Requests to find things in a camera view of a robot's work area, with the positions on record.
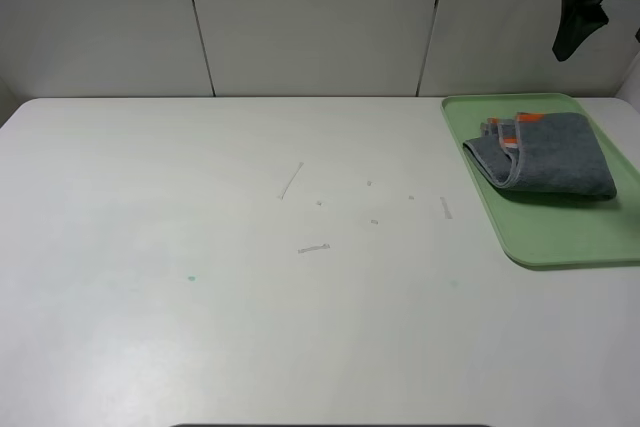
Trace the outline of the grey towel with orange stripe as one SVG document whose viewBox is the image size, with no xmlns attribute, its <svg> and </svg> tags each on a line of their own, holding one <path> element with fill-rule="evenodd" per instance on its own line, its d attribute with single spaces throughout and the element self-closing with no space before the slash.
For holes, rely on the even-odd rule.
<svg viewBox="0 0 640 427">
<path fill-rule="evenodd" d="M 586 116 L 574 112 L 519 113 L 489 118 L 463 152 L 501 191 L 576 195 L 598 200 L 617 196 L 604 152 Z"/>
</svg>

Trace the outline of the light green plastic tray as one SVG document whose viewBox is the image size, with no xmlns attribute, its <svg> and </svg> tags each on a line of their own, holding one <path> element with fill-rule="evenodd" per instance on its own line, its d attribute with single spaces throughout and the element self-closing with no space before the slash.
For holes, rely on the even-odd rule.
<svg viewBox="0 0 640 427">
<path fill-rule="evenodd" d="M 456 145 L 480 134 L 489 118 L 517 113 L 584 111 L 560 93 L 447 97 L 442 113 Z M 470 160 L 465 162 L 504 252 L 533 270 L 639 262 L 639 171 L 598 124 L 592 126 L 617 187 L 613 200 L 501 193 Z"/>
</svg>

